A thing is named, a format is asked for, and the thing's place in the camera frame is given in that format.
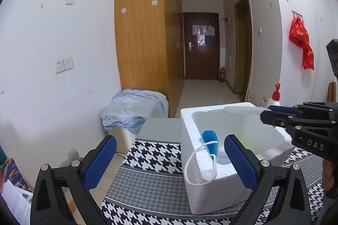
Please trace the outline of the right hand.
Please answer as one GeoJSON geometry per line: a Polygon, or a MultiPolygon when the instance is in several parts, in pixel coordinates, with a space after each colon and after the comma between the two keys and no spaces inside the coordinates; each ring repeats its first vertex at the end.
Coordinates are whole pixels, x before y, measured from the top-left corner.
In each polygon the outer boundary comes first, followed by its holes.
{"type": "Polygon", "coordinates": [[[326,159],[323,160],[323,174],[321,185],[325,191],[329,191],[335,183],[335,177],[333,175],[335,168],[335,163],[332,163],[326,159]]]}

